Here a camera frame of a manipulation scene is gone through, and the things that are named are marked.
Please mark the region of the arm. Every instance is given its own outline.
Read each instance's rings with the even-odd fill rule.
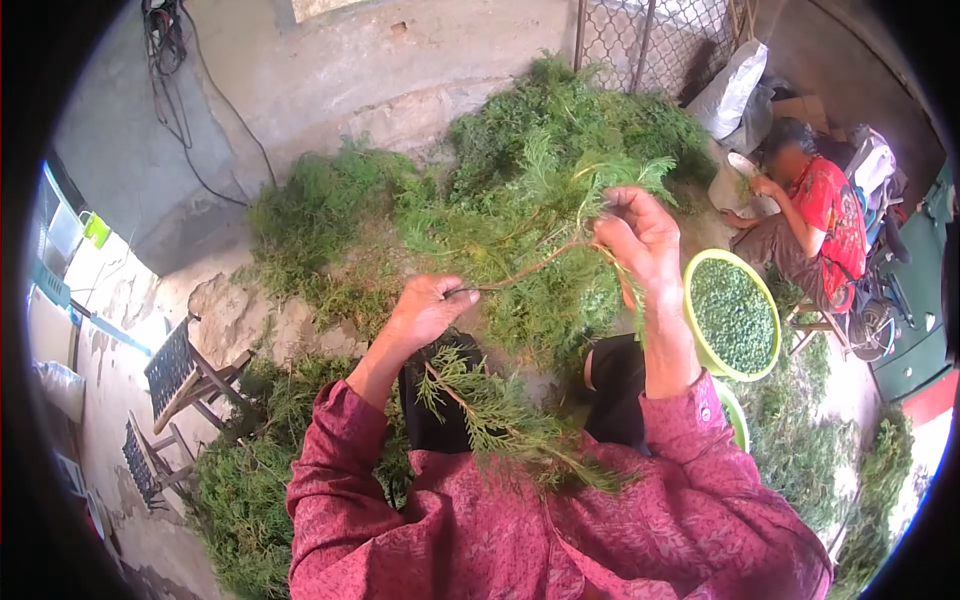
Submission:
[[[770,548],[764,565],[755,565],[749,577],[733,563],[718,564],[705,591],[737,589],[727,595],[740,597],[744,586],[756,586],[756,592],[786,590],[792,584],[802,597],[822,598],[832,572],[827,551],[783,497],[760,482],[753,458],[733,443],[712,380],[700,368],[683,317],[676,224],[642,190],[612,189],[608,198],[629,210],[621,211],[622,220],[599,221],[594,240],[610,247],[647,291],[647,385],[639,400],[646,441],[655,456],[678,465],[686,475],[689,488],[676,498],[678,506],[696,506],[695,496],[705,494],[750,526]]]
[[[786,222],[790,225],[794,237],[800,242],[800,247],[804,249],[807,258],[813,258],[820,252],[820,247],[824,244],[824,238],[827,237],[826,229],[819,229],[811,225],[797,210],[782,187],[762,175],[751,179],[750,187],[757,194],[763,194],[774,199],[780,207],[780,212],[786,217]]]
[[[763,217],[744,219],[743,217],[737,216],[736,213],[729,208],[721,209],[720,213],[723,215],[724,223],[737,229],[749,229],[754,225],[759,225],[760,221],[763,221]]]
[[[693,334],[684,320],[680,230],[657,200],[638,187],[607,190],[611,211],[597,221],[593,239],[607,246],[644,290],[646,390],[653,397],[682,394],[700,376]],[[623,285],[633,307],[633,294]]]
[[[326,386],[314,401],[303,452],[287,486],[287,513],[294,523],[292,589],[403,524],[372,476],[387,426],[383,409],[406,359],[476,302],[476,292],[444,298],[460,283],[456,276],[420,276],[408,282],[360,364],[346,381]]]

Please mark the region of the finger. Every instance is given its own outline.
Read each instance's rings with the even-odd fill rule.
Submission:
[[[455,290],[459,287],[463,287],[464,285],[464,282],[462,279],[460,279],[460,276],[452,273],[440,273],[432,275],[431,277],[433,277],[431,280],[431,285],[441,296],[450,290]]]
[[[657,199],[642,187],[608,187],[604,197],[611,205],[625,206],[636,216],[666,214]]]
[[[611,249],[613,255],[620,261],[631,260],[638,253],[643,252],[643,247],[636,239],[634,230],[626,221],[612,215],[596,220],[593,225],[593,241]]]
[[[641,187],[611,187],[605,196],[616,205],[626,206],[636,216],[631,224],[637,233],[650,228],[675,228],[673,218],[663,209],[656,198]]]
[[[630,228],[636,227],[636,215],[626,206],[608,206],[607,211],[614,217],[619,217],[627,222]]]
[[[444,307],[446,316],[453,322],[461,313],[476,304],[478,300],[480,300],[480,292],[478,290],[463,290],[450,294],[441,304]]]

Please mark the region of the pink patterned sleeve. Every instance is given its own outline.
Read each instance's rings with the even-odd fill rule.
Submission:
[[[314,400],[313,422],[287,486],[294,595],[298,581],[315,579],[366,541],[403,524],[372,475],[386,426],[383,413],[344,381],[325,386]]]
[[[760,482],[754,459],[733,442],[707,371],[685,395],[661,400],[642,396],[640,404],[654,456],[679,465],[692,490],[718,501],[728,519],[746,524],[766,540],[767,553],[756,558],[750,577],[757,588],[767,582],[778,587],[779,597],[825,597],[833,574],[827,550],[783,496]],[[740,569],[733,574],[721,570],[709,585],[722,588],[728,575],[742,585]]]

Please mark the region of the green seeds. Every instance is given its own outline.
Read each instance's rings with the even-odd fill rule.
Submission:
[[[775,317],[750,275],[726,260],[707,258],[690,286],[697,325],[720,360],[740,372],[763,371],[773,357]]]

